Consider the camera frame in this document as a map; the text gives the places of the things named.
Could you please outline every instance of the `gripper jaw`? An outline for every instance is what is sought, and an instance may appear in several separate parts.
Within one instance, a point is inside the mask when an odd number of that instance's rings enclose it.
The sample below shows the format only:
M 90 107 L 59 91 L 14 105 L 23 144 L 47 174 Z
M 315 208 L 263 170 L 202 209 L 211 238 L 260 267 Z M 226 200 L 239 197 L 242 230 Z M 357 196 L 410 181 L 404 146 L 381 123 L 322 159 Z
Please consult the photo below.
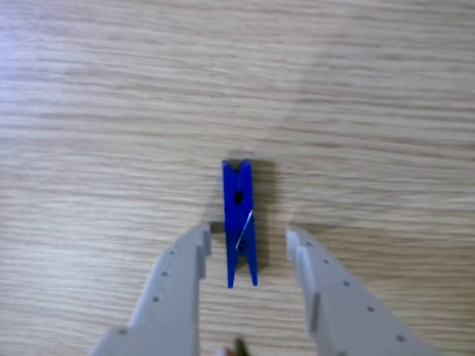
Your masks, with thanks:
M 127 326 L 109 331 L 91 356 L 196 356 L 200 280 L 211 229 L 198 225 L 156 261 Z
M 307 231 L 288 228 L 286 245 L 319 356 L 437 355 Z

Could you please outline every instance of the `clothespin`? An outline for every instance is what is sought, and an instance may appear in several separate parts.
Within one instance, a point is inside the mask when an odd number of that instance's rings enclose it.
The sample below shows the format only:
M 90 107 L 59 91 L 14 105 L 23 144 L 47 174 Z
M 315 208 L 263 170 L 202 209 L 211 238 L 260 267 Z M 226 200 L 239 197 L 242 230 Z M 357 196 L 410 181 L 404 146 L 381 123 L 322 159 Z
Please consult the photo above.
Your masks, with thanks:
M 255 247 L 252 167 L 245 159 L 235 170 L 223 161 L 224 230 L 228 260 L 228 287 L 235 281 L 238 257 L 245 256 L 252 284 L 258 284 L 258 260 Z

